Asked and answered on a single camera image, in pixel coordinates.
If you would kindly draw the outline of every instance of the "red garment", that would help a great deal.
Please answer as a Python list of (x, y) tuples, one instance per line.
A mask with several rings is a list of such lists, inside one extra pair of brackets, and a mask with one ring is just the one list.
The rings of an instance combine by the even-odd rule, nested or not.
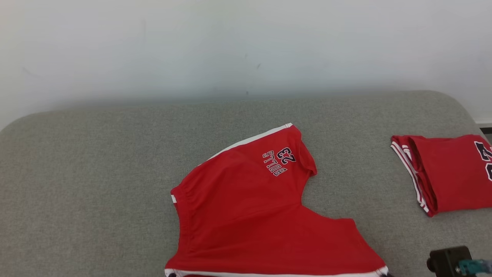
[(492, 148), (481, 136), (393, 136), (391, 140), (428, 216), (492, 207)]
[(304, 186), (316, 173), (301, 132), (291, 123), (196, 167), (171, 191), (180, 240), (166, 276), (387, 273), (352, 219), (326, 218), (302, 205)]

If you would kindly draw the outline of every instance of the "clothing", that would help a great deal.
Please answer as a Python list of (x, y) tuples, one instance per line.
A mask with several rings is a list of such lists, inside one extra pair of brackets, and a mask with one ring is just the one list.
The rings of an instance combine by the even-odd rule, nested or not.
[(387, 273), (352, 219), (301, 203), (314, 160), (291, 123), (228, 147), (171, 191), (180, 218), (166, 276), (376, 277)]
[(492, 148), (481, 136), (393, 136), (391, 140), (428, 216), (492, 207)]

